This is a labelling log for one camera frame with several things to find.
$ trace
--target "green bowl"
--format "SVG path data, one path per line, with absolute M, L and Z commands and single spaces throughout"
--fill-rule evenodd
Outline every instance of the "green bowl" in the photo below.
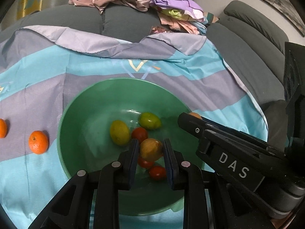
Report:
M 190 109 L 158 85 L 134 78 L 117 78 L 82 91 L 61 117 L 57 149 L 68 178 L 81 169 L 92 172 L 116 161 L 128 148 L 112 142 L 109 134 L 112 121 L 122 120 L 132 131 L 139 126 L 138 117 L 143 112 L 156 114 L 163 124 L 160 129 L 148 132 L 150 138 L 161 141 L 169 138 L 173 149 L 182 152 L 185 160 L 203 166 L 195 154 L 198 140 L 177 124 L 179 114 L 189 113 Z M 157 164 L 164 166 L 163 158 Z M 170 208 L 183 208 L 183 192 L 171 191 L 166 180 L 151 180 L 139 166 L 132 189 L 119 192 L 119 210 L 123 215 L 152 215 Z

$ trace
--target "yellow fruit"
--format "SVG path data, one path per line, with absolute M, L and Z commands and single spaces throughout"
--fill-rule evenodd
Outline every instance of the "yellow fruit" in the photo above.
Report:
M 123 146 L 129 142 L 130 131 L 123 121 L 116 120 L 110 126 L 110 136 L 116 145 Z
M 149 112 L 140 114 L 139 124 L 141 127 L 148 130 L 155 130 L 162 126 L 159 117 Z
M 198 119 L 201 119 L 201 120 L 202 120 L 202 117 L 200 116 L 200 114 L 197 114 L 197 113 L 194 113 L 194 112 L 190 112 L 189 115 L 195 116 L 195 117 L 197 117 Z
M 162 143 L 156 139 L 146 139 L 140 145 L 140 156 L 147 162 L 155 162 L 162 157 Z

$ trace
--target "framed picture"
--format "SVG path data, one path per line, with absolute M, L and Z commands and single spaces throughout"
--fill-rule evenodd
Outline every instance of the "framed picture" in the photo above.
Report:
M 278 10 L 304 37 L 305 24 L 289 0 L 263 0 Z

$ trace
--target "screw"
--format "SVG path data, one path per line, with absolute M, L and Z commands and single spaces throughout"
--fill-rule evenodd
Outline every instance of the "screw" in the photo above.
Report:
M 112 164 L 111 164 L 112 167 L 114 168 L 117 168 L 117 167 L 120 167 L 121 166 L 121 163 L 118 162 L 118 161 L 114 161 Z
M 190 167 L 190 166 L 191 166 L 191 163 L 190 163 L 190 162 L 187 162 L 187 161 L 183 161 L 183 162 L 181 163 L 181 165 L 182 165 L 183 167 Z
M 85 170 L 79 170 L 79 171 L 77 172 L 77 175 L 78 175 L 79 177 L 83 177 L 85 174 L 86 174 L 86 171 L 85 171 Z

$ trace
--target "purple cloth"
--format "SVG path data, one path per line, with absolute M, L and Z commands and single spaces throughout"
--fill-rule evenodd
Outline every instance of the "purple cloth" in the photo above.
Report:
M 193 9 L 203 11 L 202 8 L 193 0 L 150 0 L 150 5 L 157 5 L 163 9 L 177 8 L 181 10 L 187 10 L 192 14 Z

